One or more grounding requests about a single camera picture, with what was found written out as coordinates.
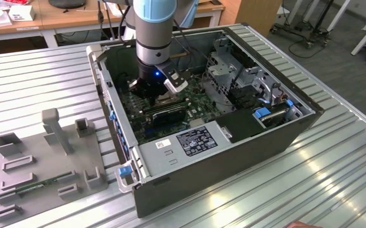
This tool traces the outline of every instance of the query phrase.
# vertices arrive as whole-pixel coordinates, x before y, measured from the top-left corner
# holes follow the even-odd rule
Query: circuit board
[[[186,88],[177,95],[166,93],[165,96],[160,96],[153,106],[146,99],[138,98],[130,92],[120,93],[120,100],[140,144],[189,129],[189,122],[193,120],[207,123],[221,115],[204,92],[200,80],[200,76],[193,76],[188,80]],[[153,127],[153,115],[166,110],[185,112],[184,120]]]

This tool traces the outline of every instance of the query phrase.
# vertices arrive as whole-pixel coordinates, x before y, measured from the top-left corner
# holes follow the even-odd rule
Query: blue tab
[[[132,167],[128,165],[128,166],[125,166],[125,167],[120,167],[118,168],[118,175],[121,176],[121,177],[125,177],[126,175],[130,175],[132,174]]]
[[[292,102],[291,100],[287,100],[287,105],[288,105],[289,107],[292,107],[293,102]]]
[[[114,120],[114,119],[116,119],[114,111],[112,110],[112,111],[110,111],[110,114],[109,114],[109,120]]]
[[[268,109],[264,108],[259,108],[253,114],[256,115],[257,118],[261,118],[263,116],[267,116],[268,114],[271,114],[271,112],[268,111]]]

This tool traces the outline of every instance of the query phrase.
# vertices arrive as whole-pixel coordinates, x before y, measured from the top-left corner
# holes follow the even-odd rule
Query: floor
[[[284,0],[284,7],[291,9],[296,0]],[[301,15],[308,0],[303,1],[299,14]],[[315,24],[316,18],[324,8],[324,2],[320,1],[309,22]],[[332,7],[328,11],[323,27],[328,24],[337,12]],[[269,34],[271,42],[300,63],[300,65],[323,81],[324,84],[366,114],[366,50],[361,50],[356,56],[349,54],[366,32],[361,31],[366,21],[357,17],[344,14],[337,26],[331,32],[331,42],[327,47],[313,57],[299,58],[288,52],[288,46],[301,38],[283,31]],[[307,50],[300,45],[292,47],[292,51],[300,56],[308,56],[321,47],[313,47]]]

